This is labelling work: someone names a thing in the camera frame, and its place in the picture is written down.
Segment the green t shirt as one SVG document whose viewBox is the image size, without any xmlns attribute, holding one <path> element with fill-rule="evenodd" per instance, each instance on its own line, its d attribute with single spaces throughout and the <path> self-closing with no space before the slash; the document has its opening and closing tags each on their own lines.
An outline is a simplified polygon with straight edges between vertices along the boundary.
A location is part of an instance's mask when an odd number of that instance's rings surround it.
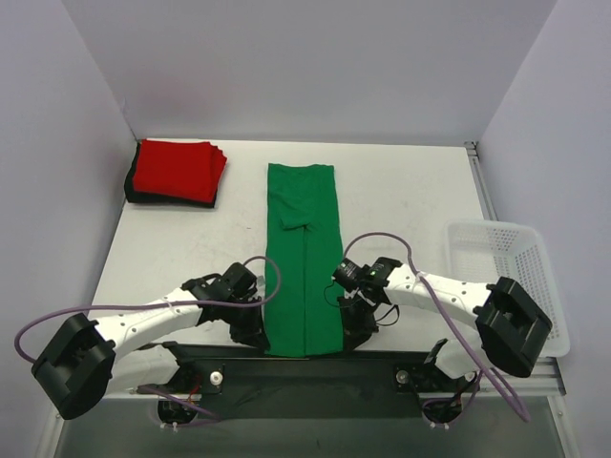
<svg viewBox="0 0 611 458">
<path fill-rule="evenodd" d="M 331 274 L 343 243 L 334 168 L 330 165 L 267 168 L 266 291 L 280 290 L 263 307 L 264 330 L 273 356 L 302 358 L 343 349 L 340 311 L 327 303 L 341 293 Z"/>
</svg>

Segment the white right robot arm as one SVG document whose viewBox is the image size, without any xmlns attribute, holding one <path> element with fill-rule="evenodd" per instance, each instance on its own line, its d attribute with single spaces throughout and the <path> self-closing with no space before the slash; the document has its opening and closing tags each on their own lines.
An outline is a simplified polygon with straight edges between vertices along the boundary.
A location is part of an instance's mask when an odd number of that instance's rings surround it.
<svg viewBox="0 0 611 458">
<path fill-rule="evenodd" d="M 458 281 L 381 257 L 371 266 L 343 259 L 332 279 L 348 293 L 349 308 L 382 303 L 418 308 L 477 332 L 435 344 L 422 368 L 424 381 L 434 389 L 485 367 L 530 377 L 553 328 L 526 290 L 507 277 L 495 283 Z"/>
</svg>

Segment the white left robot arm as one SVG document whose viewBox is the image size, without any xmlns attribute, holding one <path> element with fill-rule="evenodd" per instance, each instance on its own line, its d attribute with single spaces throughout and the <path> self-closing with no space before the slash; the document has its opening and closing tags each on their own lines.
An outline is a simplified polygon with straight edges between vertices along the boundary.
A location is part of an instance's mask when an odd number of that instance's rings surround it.
<svg viewBox="0 0 611 458">
<path fill-rule="evenodd" d="M 72 315 L 33 362 L 32 375 L 65 420 L 87 413 L 109 393 L 140 385 L 180 393 L 194 371 L 157 341 L 214 321 L 228 324 L 237 344 L 270 347 L 257 278 L 244 264 L 190 279 L 160 300 L 111 316 Z"/>
</svg>

